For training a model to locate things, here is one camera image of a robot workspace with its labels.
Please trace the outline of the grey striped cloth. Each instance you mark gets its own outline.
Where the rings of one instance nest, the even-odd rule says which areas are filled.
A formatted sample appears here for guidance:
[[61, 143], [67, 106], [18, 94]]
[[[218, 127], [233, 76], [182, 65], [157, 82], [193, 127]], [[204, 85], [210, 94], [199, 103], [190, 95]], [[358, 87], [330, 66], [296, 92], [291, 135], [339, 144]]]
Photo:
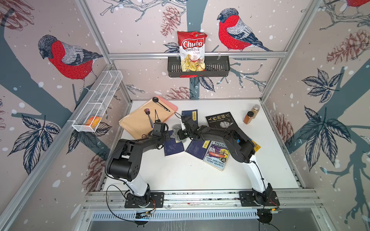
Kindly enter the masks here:
[[186, 140], [180, 138], [179, 131], [182, 131], [182, 125], [180, 125], [180, 124], [174, 125], [172, 127], [172, 134], [170, 135], [170, 138], [175, 139], [176, 142], [184, 143]]

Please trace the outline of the dark blue book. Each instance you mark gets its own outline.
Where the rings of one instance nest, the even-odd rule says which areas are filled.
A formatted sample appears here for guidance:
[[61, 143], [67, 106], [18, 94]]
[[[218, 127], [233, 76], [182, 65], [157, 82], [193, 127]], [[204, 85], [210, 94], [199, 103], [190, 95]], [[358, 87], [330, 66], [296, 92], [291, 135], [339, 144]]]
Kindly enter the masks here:
[[210, 141], [192, 140], [185, 152], [197, 159], [203, 160], [207, 153], [209, 144]]
[[185, 150], [184, 145], [181, 141], [176, 141], [173, 131], [169, 131], [169, 136], [170, 139], [164, 143], [164, 155], [168, 157], [183, 152]]

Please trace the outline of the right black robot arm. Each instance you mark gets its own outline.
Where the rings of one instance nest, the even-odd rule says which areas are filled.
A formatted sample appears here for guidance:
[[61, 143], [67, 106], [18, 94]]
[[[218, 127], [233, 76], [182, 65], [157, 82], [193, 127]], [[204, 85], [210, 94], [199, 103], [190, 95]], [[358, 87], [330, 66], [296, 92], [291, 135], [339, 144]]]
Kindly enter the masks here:
[[231, 156], [244, 165], [251, 181], [254, 200], [258, 205], [266, 205], [270, 202], [273, 189], [270, 183], [263, 177], [257, 164], [254, 144], [252, 140], [240, 129], [217, 129], [207, 126], [198, 126], [191, 117], [180, 116], [184, 129], [178, 131], [179, 138], [192, 140], [216, 141], [226, 145]]

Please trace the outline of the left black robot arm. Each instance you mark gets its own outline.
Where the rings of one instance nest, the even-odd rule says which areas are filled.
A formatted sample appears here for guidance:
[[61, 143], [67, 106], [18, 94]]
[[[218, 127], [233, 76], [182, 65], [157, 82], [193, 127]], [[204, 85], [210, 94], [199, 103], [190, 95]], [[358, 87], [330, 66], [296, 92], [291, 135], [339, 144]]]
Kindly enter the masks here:
[[139, 174], [143, 153], [161, 149], [170, 139], [168, 125], [156, 121], [154, 128], [143, 138], [136, 140], [120, 139], [115, 150], [109, 155], [106, 165], [106, 175], [112, 179], [124, 182], [131, 196], [137, 203], [147, 205], [150, 202], [150, 186]]

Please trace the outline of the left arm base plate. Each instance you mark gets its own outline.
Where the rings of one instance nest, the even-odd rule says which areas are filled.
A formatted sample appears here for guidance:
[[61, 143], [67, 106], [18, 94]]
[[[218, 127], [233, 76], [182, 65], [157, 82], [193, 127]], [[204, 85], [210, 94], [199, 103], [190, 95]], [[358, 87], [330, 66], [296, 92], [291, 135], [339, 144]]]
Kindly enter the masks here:
[[162, 208], [164, 202], [163, 192], [151, 192], [144, 196], [126, 194], [125, 208]]

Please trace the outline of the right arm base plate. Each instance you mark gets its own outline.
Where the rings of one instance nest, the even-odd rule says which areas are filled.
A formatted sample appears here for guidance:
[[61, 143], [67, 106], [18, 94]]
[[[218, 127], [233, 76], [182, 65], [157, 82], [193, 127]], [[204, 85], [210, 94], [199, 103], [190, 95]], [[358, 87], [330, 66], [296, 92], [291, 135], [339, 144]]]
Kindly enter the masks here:
[[280, 202], [275, 191], [256, 193], [254, 191], [239, 191], [239, 200], [242, 207], [279, 207]]

